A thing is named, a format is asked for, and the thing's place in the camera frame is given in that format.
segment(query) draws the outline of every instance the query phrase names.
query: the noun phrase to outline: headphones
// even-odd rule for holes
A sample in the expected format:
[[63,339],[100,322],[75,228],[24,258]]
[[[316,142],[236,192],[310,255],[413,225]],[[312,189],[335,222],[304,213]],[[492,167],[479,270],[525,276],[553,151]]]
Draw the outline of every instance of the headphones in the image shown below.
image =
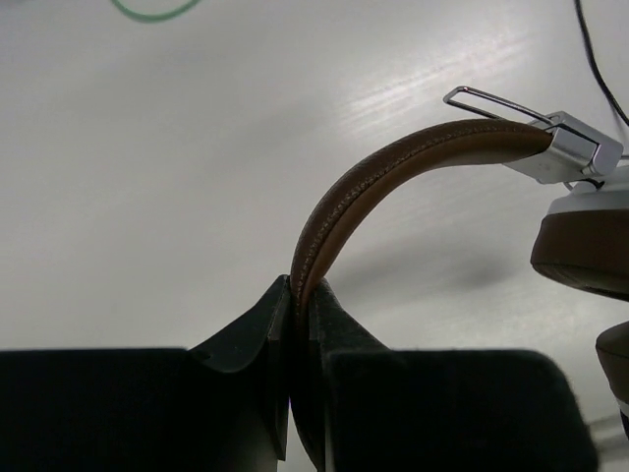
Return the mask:
[[[507,121],[454,100],[458,93],[506,106],[533,121]],[[566,112],[543,115],[475,88],[455,88],[443,100],[486,119],[434,126],[363,159],[323,196],[297,243],[290,273],[295,342],[291,405],[315,464],[324,445],[312,434],[313,399],[304,368],[310,296],[363,219],[411,178],[442,167],[499,163],[541,184],[564,184],[570,193],[552,202],[542,221],[531,256],[534,270],[573,288],[629,301],[629,166],[620,165],[622,144]],[[629,426],[629,323],[602,333],[597,352]]]

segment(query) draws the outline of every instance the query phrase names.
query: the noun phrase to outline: green ring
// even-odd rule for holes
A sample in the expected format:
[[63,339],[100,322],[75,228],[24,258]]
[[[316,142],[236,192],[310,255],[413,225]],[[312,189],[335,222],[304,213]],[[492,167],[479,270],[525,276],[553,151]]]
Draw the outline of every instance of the green ring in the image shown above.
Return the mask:
[[131,10],[129,7],[124,5],[120,0],[111,0],[111,3],[120,10],[120,12],[127,18],[130,18],[139,23],[162,23],[167,22],[168,20],[172,20],[174,18],[183,15],[188,10],[197,5],[200,0],[190,0],[188,3],[183,4],[181,7],[177,7],[170,12],[165,13],[139,13]]

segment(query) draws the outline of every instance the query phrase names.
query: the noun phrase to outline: silver metal bracket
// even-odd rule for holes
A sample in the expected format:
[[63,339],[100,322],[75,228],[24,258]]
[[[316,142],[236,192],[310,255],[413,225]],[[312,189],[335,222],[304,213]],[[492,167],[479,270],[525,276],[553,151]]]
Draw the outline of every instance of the silver metal bracket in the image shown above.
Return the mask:
[[613,172],[620,161],[623,151],[621,143],[565,111],[543,115],[505,98],[464,86],[455,88],[443,98],[448,105],[490,119],[502,120],[504,118],[455,101],[453,98],[459,93],[477,96],[528,115],[534,119],[529,125],[540,128],[553,136],[550,146],[544,152],[505,164],[513,170],[533,177],[542,184],[569,183],[603,177]]

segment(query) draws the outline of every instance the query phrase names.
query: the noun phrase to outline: black cable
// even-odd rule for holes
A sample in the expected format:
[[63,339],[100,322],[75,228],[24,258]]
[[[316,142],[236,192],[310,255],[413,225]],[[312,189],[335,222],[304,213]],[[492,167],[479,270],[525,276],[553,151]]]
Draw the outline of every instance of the black cable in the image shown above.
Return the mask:
[[616,97],[613,96],[613,93],[605,83],[605,80],[602,78],[600,74],[599,66],[597,65],[597,59],[594,56],[594,48],[592,47],[592,39],[590,38],[590,31],[588,30],[588,25],[586,24],[586,19],[583,15],[583,6],[581,4],[581,0],[574,0],[574,7],[577,11],[577,18],[579,19],[579,28],[581,28],[581,34],[583,35],[583,43],[586,47],[586,55],[588,56],[588,63],[590,64],[590,69],[592,70],[592,74],[594,74],[594,78],[597,80],[597,84],[599,84],[602,93],[605,95],[605,98],[614,109],[618,116],[624,121],[625,125],[629,126],[629,117],[622,110],[622,107],[616,100]]

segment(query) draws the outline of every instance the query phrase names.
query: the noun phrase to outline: table surface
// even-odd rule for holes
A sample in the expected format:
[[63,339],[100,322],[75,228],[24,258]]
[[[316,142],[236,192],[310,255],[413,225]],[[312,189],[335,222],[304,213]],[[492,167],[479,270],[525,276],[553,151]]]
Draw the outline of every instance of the table surface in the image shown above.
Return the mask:
[[[585,10],[629,108],[629,4]],[[629,144],[571,0],[203,0],[161,25],[106,0],[12,0],[0,84],[2,348],[210,337],[289,269],[341,173],[470,117],[441,102],[458,85],[566,110]],[[529,266],[565,192],[500,166],[432,172],[368,217],[329,281],[392,347],[540,350],[589,421],[613,415],[594,342],[627,306]],[[295,434],[281,467],[312,470]]]

